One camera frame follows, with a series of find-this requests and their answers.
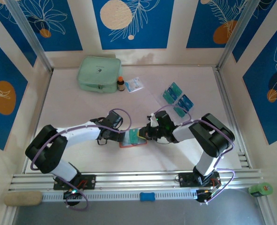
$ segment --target small brown bottle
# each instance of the small brown bottle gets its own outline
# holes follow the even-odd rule
[[[122,76],[119,76],[118,81],[118,90],[123,91],[126,87],[125,87],[125,82]]]

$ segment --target white table surface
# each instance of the white table surface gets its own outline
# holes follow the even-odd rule
[[[139,77],[145,87],[133,93],[125,90],[112,94],[81,90],[77,72],[78,68],[54,70],[37,132],[48,124],[55,128],[83,124],[106,116],[113,108],[128,111],[134,128],[144,127],[148,123],[146,116],[163,106],[161,95],[172,82],[194,103],[194,119],[211,113],[226,126],[229,124],[211,67],[126,66],[124,80]],[[127,115],[117,113],[124,118],[121,129],[127,128]],[[97,141],[86,141],[65,149],[62,158],[81,172],[168,171],[193,169],[201,154],[195,139],[167,145],[149,141],[147,145],[132,148],[120,148],[113,141],[104,146],[99,146]],[[218,167],[241,168],[237,152],[229,152]],[[33,173],[30,161],[26,172]]]

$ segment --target robotic arm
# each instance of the robotic arm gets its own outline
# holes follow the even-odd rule
[[[218,172],[214,170],[214,165],[221,153],[230,145],[225,137],[214,131],[212,127],[201,122],[176,126],[166,111],[159,111],[147,118],[150,123],[139,130],[139,136],[147,140],[166,139],[170,143],[179,143],[186,139],[196,138],[204,152],[192,173],[179,174],[180,186],[209,187],[210,179],[218,176]],[[105,143],[107,143],[107,140],[122,142],[125,133],[114,132],[115,130],[118,131],[117,127],[122,121],[123,118],[121,116],[114,111],[110,111],[106,118],[93,119],[75,127],[54,128],[51,125],[47,125],[43,127],[28,146],[25,152],[26,156],[33,161],[43,145],[51,137],[57,135],[34,160],[38,170],[42,173],[51,173],[56,176],[55,184],[58,183],[58,185],[54,185],[54,189],[70,189],[58,177],[63,178],[75,187],[79,187],[84,180],[93,181],[92,183],[94,183],[94,175],[82,175],[72,164],[61,159],[62,154],[65,148],[87,140],[97,140],[98,144],[100,144],[99,141],[102,139],[105,139]],[[234,141],[233,133],[213,115],[209,113],[204,115],[202,121],[216,127],[230,140]],[[92,186],[83,185],[82,189],[94,189],[94,184]]]

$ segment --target beige sponge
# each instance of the beige sponge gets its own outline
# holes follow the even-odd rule
[[[7,206],[34,206],[42,202],[43,194],[40,191],[9,192],[4,198]]]

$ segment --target mint green pouch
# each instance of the mint green pouch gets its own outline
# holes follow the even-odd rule
[[[88,56],[81,63],[77,79],[83,90],[114,93],[121,75],[119,59]]]

